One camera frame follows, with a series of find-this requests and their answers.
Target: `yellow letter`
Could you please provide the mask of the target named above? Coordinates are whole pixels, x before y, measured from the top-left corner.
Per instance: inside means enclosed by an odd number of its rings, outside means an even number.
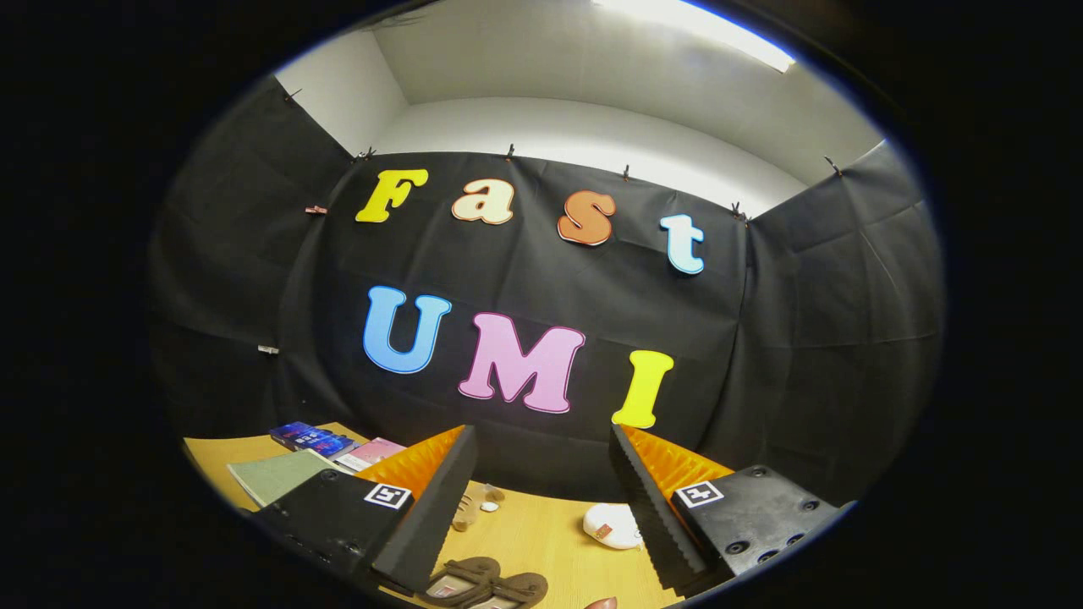
[[[647,429],[654,425],[654,400],[658,397],[662,377],[674,367],[674,359],[657,351],[632,351],[628,360],[636,372],[631,375],[624,406],[613,413],[612,420]]]
[[[373,189],[373,196],[364,209],[357,212],[358,222],[382,222],[390,218],[388,204],[399,207],[406,200],[410,184],[423,186],[429,181],[426,169],[386,169],[378,176],[380,181]]]
[[[481,220],[486,224],[503,224],[511,220],[511,197],[516,189],[504,180],[474,180],[462,186],[460,196],[452,204],[452,216],[459,220]]]

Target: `book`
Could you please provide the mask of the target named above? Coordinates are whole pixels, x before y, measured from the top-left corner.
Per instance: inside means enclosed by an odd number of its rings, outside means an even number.
[[[231,463],[225,468],[260,507],[278,501],[283,495],[299,487],[301,482],[324,469],[353,474],[335,465],[312,449],[260,461]]]
[[[269,433],[275,442],[291,451],[312,449],[321,456],[331,461],[361,445],[345,436],[339,436],[301,422],[276,427]]]
[[[345,454],[339,455],[338,458],[331,461],[335,461],[339,465],[345,466],[354,471],[361,471],[395,453],[405,450],[406,446],[396,444],[391,440],[374,438],[371,441],[365,442],[361,446],[353,449]]]

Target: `ceiling light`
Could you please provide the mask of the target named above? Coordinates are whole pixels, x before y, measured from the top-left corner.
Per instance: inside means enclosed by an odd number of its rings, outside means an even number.
[[[593,0],[593,3],[723,42],[781,73],[794,64],[793,57],[759,36],[680,0]]]

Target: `table surface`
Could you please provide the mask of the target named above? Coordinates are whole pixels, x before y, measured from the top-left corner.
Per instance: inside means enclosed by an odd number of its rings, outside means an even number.
[[[357,441],[366,439],[342,425],[319,425]],[[259,509],[225,468],[230,463],[245,463],[285,454],[288,449],[270,436],[201,440],[185,438],[184,443],[204,476],[226,501],[252,511]],[[475,487],[478,482],[470,482]],[[549,592],[538,607],[577,609],[595,600],[615,596],[618,609],[657,609],[682,597],[663,589],[651,567],[645,549],[613,549],[583,532],[583,515],[593,505],[505,490],[500,508],[480,513],[478,521],[466,531],[448,528],[436,565],[448,559],[462,560],[488,556],[500,563],[500,573],[513,575],[533,571],[545,575]],[[417,598],[408,598],[431,607]]]

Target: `black curtain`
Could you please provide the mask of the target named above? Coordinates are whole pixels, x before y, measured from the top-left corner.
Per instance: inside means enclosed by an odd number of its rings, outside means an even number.
[[[274,78],[199,141],[162,204],[149,245],[155,375],[177,431],[265,432],[297,416],[274,400],[280,303],[310,230],[350,155]]]
[[[358,223],[383,169],[429,182]],[[527,492],[622,501],[609,417],[635,349],[674,358],[656,433],[739,468],[764,463],[841,503],[857,498],[905,439],[940,344],[939,252],[918,187],[882,144],[770,212],[743,222],[699,197],[540,159],[429,153],[351,163],[268,79],[203,141],[162,210],[151,248],[156,372],[180,433],[264,433],[340,420],[413,443],[478,426],[477,479]],[[470,180],[516,186],[506,224],[455,220]],[[617,200],[599,247],[559,238],[573,192]],[[326,217],[304,213],[310,205]],[[706,270],[675,270],[662,217],[706,235]],[[397,375],[361,348],[367,290],[404,291],[392,346],[405,350],[422,294],[453,303],[428,367]],[[572,410],[539,414],[457,391],[478,312],[510,316],[524,350],[551,326],[587,336]],[[279,349],[268,355],[259,346]]]
[[[944,315],[927,204],[880,143],[748,222],[732,366],[703,454],[845,503],[887,467],[932,386]]]

